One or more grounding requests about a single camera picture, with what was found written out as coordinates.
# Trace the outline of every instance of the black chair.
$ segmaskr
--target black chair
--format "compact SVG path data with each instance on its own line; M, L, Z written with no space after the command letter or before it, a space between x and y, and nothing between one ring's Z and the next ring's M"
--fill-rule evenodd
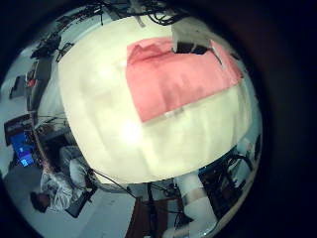
M80 198L72 203L65 211L73 218L77 218L87 201L91 202L91 196L96 192L97 187L94 186L91 191L84 192Z

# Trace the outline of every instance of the table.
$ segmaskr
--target table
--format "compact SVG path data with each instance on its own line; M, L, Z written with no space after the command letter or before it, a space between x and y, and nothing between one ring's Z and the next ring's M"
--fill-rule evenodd
M58 64L62 104L89 166L120 183L168 179L217 160L251 124L244 81L141 123L127 81L127 45L171 36L170 26L142 17L111 22L81 39ZM98 177L102 182L109 180Z

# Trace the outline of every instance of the white shirt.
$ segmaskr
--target white shirt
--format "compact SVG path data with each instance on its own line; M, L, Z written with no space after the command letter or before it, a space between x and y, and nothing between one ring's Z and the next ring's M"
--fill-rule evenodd
M42 173L41 191L50 196L49 209L54 211L68 209L82 193L82 190L72 186L69 178L63 173Z

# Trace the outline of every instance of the blue screen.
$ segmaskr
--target blue screen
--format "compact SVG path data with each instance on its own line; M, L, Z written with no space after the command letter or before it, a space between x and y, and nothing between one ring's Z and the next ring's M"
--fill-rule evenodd
M22 166L26 167L34 162L31 154L32 146L26 144L27 137L24 132L10 137L10 140L18 161Z

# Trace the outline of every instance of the pink cloth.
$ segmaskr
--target pink cloth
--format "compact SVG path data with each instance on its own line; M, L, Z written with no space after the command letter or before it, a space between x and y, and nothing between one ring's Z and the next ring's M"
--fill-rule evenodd
M202 56L173 53L171 38L146 39L128 46L126 77L143 122L241 80L232 57L215 42L211 45L222 65L210 51Z

